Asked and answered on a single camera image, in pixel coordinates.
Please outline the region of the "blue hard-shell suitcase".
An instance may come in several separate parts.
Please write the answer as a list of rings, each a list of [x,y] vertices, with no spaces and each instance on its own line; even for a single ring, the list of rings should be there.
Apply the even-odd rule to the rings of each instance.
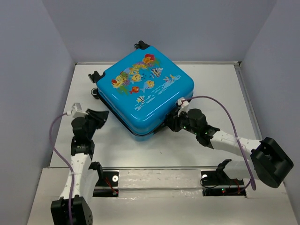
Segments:
[[[88,77],[101,99],[138,140],[164,126],[178,99],[192,97],[194,81],[155,47],[139,41],[134,52],[103,72]]]

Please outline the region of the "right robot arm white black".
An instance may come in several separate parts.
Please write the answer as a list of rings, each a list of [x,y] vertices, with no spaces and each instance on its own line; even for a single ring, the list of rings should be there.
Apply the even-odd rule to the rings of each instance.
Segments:
[[[199,109],[187,112],[174,109],[166,119],[165,124],[173,131],[188,131],[195,135],[196,140],[204,147],[213,150],[223,150],[241,156],[245,167],[238,166],[231,159],[226,159],[218,165],[216,179],[226,184],[231,179],[260,180],[271,188],[278,188],[294,163],[272,138],[251,140],[235,137],[207,123],[205,115]]]

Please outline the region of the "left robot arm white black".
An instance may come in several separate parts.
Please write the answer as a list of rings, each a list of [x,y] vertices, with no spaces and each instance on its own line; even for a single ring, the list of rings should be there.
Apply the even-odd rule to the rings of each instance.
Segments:
[[[73,137],[71,141],[71,158],[67,161],[50,143],[53,151],[69,168],[67,181],[58,200],[51,203],[51,215],[56,225],[91,225],[92,210],[89,201],[94,188],[103,182],[103,168],[99,162],[94,162],[95,144],[92,140],[96,130],[101,129],[108,118],[108,111],[86,111],[72,109],[59,115],[72,116]]]

